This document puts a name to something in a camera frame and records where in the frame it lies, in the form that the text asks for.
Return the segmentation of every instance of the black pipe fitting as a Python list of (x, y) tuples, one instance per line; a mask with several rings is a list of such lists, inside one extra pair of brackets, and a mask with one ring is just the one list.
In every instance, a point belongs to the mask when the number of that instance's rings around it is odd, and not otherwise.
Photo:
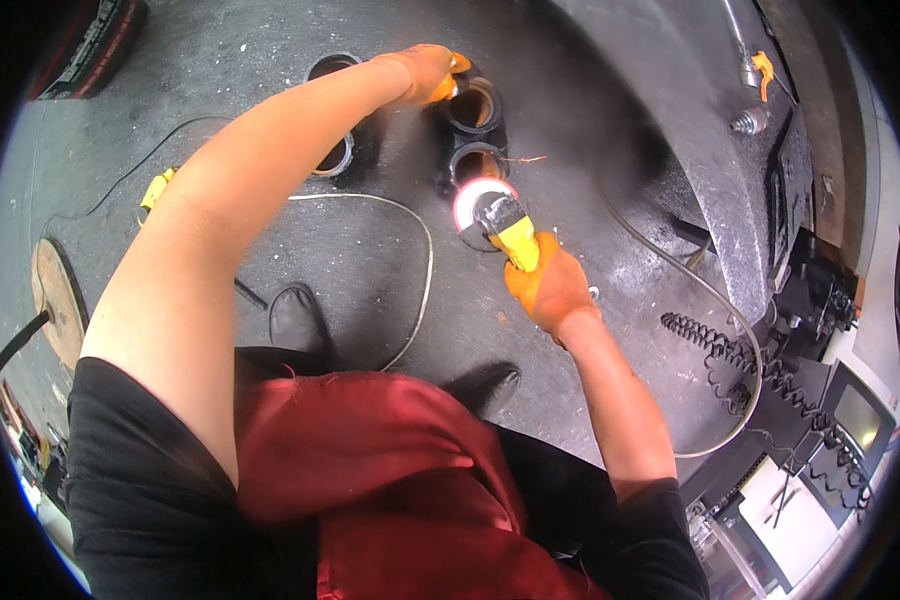
[[(358, 56), (348, 52), (325, 54), (307, 71), (307, 81), (362, 62)], [(338, 189), (359, 183), (380, 158), (384, 128), (380, 111), (364, 117), (336, 143), (307, 179), (312, 182), (329, 181)]]
[(496, 87), (476, 65), (454, 80), (456, 96), (425, 111), (436, 138), (436, 190), (448, 200), (470, 180), (504, 180), (510, 174), (504, 106)]

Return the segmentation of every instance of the pipe opening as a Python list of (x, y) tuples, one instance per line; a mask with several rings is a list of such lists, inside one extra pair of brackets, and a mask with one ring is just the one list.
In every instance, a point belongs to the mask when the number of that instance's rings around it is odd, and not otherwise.
[(324, 157), (324, 159), (316, 165), (316, 168), (313, 169), (313, 173), (329, 173), (333, 171), (336, 167), (340, 166), (340, 163), (344, 162), (344, 157), (347, 155), (347, 142), (344, 140), (339, 140), (336, 142), (336, 146), (333, 147), (333, 150), (330, 150), (330, 153)]
[(318, 77), (324, 77), (324, 75), (342, 71), (348, 66), (354, 66), (358, 63), (360, 63), (360, 60), (356, 56), (350, 54), (330, 54), (324, 56), (312, 66), (310, 73), (307, 74), (307, 81), (309, 82)]
[(493, 112), (493, 97), (488, 90), (471, 87), (450, 101), (450, 116), (466, 127), (486, 124)]
[(504, 168), (500, 160), (490, 150), (470, 150), (459, 158), (454, 169), (457, 186), (480, 177), (504, 178)]
[(353, 162), (353, 134), (349, 131), (346, 136), (336, 142), (324, 159), (313, 169), (311, 179), (325, 180), (343, 173), (350, 162)]

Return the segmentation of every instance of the black boot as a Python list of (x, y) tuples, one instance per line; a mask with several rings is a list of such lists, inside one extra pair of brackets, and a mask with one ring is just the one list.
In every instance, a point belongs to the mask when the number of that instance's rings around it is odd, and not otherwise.
[(513, 398), (521, 377), (520, 367), (514, 363), (494, 363), (474, 368), (443, 389), (479, 417), (488, 406), (500, 406)]
[(305, 283), (290, 283), (269, 308), (270, 343), (277, 348), (312, 354), (329, 362), (333, 343), (324, 315)]

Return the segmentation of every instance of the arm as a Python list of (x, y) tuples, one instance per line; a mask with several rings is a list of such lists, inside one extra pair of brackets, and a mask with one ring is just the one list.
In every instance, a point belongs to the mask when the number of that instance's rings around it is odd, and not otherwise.
[(536, 237), (539, 266), (523, 272), (507, 262), (506, 286), (540, 329), (573, 356), (600, 456), (623, 502), (653, 481), (677, 476), (670, 435), (657, 403), (604, 327), (580, 262), (552, 233)]
[(224, 127), (180, 168), (107, 284), (81, 356), (150, 391), (237, 483), (233, 278), (253, 239), (361, 119), (422, 103), (450, 52), (417, 46), (308, 81)]
[(623, 502), (657, 479), (676, 478), (674, 448), (660, 407), (600, 319), (578, 312), (564, 319), (557, 336), (576, 363), (617, 500)]

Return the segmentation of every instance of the screen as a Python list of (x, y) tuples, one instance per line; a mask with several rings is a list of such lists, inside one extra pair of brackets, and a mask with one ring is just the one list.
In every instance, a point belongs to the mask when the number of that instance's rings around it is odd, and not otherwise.
[(847, 385), (843, 388), (843, 394), (833, 416), (843, 429), (853, 436), (861, 450), (866, 452), (870, 449), (880, 428), (880, 416), (863, 394), (852, 385)]

